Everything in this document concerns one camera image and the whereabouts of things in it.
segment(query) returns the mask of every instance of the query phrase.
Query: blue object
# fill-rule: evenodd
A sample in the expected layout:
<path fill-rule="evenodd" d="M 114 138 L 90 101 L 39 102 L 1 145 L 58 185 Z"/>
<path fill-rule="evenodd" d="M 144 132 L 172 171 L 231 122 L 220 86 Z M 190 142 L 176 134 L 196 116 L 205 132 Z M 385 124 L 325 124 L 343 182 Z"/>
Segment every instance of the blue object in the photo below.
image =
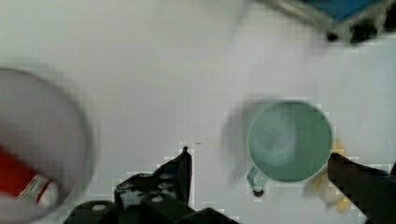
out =
<path fill-rule="evenodd" d="M 340 23 L 359 13 L 379 0 L 305 0 L 308 5 L 329 14 L 335 23 Z"/>

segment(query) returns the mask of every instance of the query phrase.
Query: black object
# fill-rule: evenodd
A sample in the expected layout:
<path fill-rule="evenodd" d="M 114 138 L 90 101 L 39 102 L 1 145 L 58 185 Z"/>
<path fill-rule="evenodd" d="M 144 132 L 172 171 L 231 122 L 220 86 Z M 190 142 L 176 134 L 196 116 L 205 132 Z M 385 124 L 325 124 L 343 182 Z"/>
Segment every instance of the black object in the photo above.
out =
<path fill-rule="evenodd" d="M 338 35 L 335 33 L 327 33 L 326 38 L 329 42 L 334 42 L 338 39 Z"/>
<path fill-rule="evenodd" d="M 396 31 L 396 4 L 392 5 L 387 12 L 384 30 L 387 32 Z"/>
<path fill-rule="evenodd" d="M 351 44 L 359 44 L 365 40 L 376 37 L 377 30 L 373 21 L 361 21 L 350 28 L 352 38 Z"/>
<path fill-rule="evenodd" d="M 211 208 L 195 212 L 187 206 L 191 186 L 191 155 L 187 148 L 152 175 L 134 175 L 119 184 L 115 203 L 79 205 L 64 224 L 237 224 Z M 105 205 L 101 211 L 95 206 Z"/>
<path fill-rule="evenodd" d="M 396 223 L 396 176 L 357 164 L 338 153 L 328 161 L 329 180 L 374 224 Z"/>
<path fill-rule="evenodd" d="M 184 147 L 178 157 L 162 165 L 152 175 L 134 175 L 119 184 L 114 191 L 116 205 L 126 209 L 131 205 L 139 205 L 144 197 L 158 193 L 188 203 L 192 158 L 187 150 Z"/>
<path fill-rule="evenodd" d="M 112 223 L 118 212 L 117 206 L 109 201 L 87 202 L 77 206 L 64 224 L 107 224 Z"/>

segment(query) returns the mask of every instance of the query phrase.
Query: metal bolt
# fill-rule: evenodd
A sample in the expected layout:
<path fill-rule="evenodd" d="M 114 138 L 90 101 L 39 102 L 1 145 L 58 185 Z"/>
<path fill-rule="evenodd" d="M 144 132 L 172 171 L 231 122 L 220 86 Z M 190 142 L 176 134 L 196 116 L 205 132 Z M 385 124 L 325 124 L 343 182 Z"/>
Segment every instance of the metal bolt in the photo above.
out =
<path fill-rule="evenodd" d="M 140 174 L 139 176 L 141 176 L 141 177 L 148 177 L 148 176 L 150 176 L 150 175 L 148 175 L 148 174 Z"/>
<path fill-rule="evenodd" d="M 160 175 L 160 178 L 161 179 L 170 179 L 170 178 L 172 178 L 172 176 L 168 175 L 168 174 L 162 174 L 162 175 Z"/>
<path fill-rule="evenodd" d="M 161 183 L 161 185 L 159 185 L 158 188 L 159 189 L 168 189 L 169 188 L 169 184 Z"/>
<path fill-rule="evenodd" d="M 99 204 L 94 205 L 92 207 L 92 210 L 95 211 L 95 212 L 99 212 L 99 211 L 104 210 L 105 208 L 106 208 L 105 204 L 99 203 Z"/>
<path fill-rule="evenodd" d="M 131 188 L 131 187 L 133 187 L 133 186 L 134 186 L 133 184 L 124 183 L 124 184 L 122 184 L 122 185 L 119 185 L 119 189 L 128 189 L 128 188 Z"/>
<path fill-rule="evenodd" d="M 158 196 L 152 198 L 151 201 L 154 202 L 154 203 L 162 202 L 163 201 L 163 196 L 158 195 Z"/>

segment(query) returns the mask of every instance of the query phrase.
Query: yellow object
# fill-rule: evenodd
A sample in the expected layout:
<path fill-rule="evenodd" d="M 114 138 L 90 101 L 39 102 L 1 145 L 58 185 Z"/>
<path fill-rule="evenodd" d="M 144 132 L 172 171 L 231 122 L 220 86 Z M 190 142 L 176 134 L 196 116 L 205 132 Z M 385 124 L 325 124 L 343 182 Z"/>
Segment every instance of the yellow object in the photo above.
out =
<path fill-rule="evenodd" d="M 343 199 L 338 201 L 336 205 L 337 211 L 339 213 L 343 213 L 348 209 L 349 205 L 350 205 L 350 200 L 347 197 L 344 197 Z"/>
<path fill-rule="evenodd" d="M 341 144 L 338 142 L 338 140 L 334 141 L 334 146 L 332 148 L 332 152 L 336 152 L 343 157 L 347 156 L 344 148 L 341 146 Z M 317 180 L 315 181 L 315 190 L 316 191 L 320 190 L 320 186 L 321 186 L 323 180 L 325 180 L 325 178 L 327 178 L 327 173 L 324 173 L 317 178 Z M 341 200 L 339 200 L 337 202 L 336 209 L 339 213 L 344 213 L 348 209 L 350 204 L 351 204 L 351 201 L 348 199 L 348 197 L 344 196 Z"/>
<path fill-rule="evenodd" d="M 334 142 L 334 147 L 332 148 L 332 152 L 336 152 L 343 157 L 347 156 L 346 151 L 344 150 L 344 148 L 340 145 L 340 143 L 337 140 L 335 140 L 335 142 Z"/>

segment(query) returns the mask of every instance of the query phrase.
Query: white surface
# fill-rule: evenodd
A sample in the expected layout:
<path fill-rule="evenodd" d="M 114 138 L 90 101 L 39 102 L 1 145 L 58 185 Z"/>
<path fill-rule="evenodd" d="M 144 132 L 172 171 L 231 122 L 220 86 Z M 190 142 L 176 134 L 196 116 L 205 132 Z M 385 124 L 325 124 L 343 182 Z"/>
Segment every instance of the white surface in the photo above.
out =
<path fill-rule="evenodd" d="M 121 180 L 154 171 L 179 153 L 180 142 L 193 142 L 195 209 L 212 206 L 247 224 L 364 221 L 357 209 L 327 208 L 304 193 L 304 183 L 269 182 L 255 201 L 246 152 L 227 147 L 230 120 L 250 94 L 307 97 L 329 113 L 349 156 L 389 170 L 396 160 L 396 40 L 329 46 L 319 32 L 267 7 L 252 4 L 239 17 L 241 6 L 2 1 L 1 64 L 52 80 L 57 71 L 89 99 L 100 158 L 80 202 L 112 200 Z"/>

